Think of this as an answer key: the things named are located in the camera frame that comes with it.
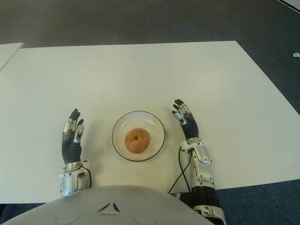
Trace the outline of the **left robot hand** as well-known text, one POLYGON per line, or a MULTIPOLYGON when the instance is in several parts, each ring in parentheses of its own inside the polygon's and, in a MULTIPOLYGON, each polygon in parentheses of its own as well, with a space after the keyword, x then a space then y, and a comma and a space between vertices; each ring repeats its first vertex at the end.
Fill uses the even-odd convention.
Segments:
POLYGON ((81 161, 81 139, 84 133, 84 119, 79 119, 81 113, 74 109, 67 119, 63 132, 61 153, 65 164, 81 161))

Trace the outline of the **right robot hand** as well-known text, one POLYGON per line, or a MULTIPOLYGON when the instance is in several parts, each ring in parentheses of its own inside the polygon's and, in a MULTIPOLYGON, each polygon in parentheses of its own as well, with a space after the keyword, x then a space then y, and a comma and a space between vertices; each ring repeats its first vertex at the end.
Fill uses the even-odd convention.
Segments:
POLYGON ((198 126, 189 107, 181 99, 176 99, 173 107, 176 110, 172 114, 179 121, 185 139, 199 138, 198 126))

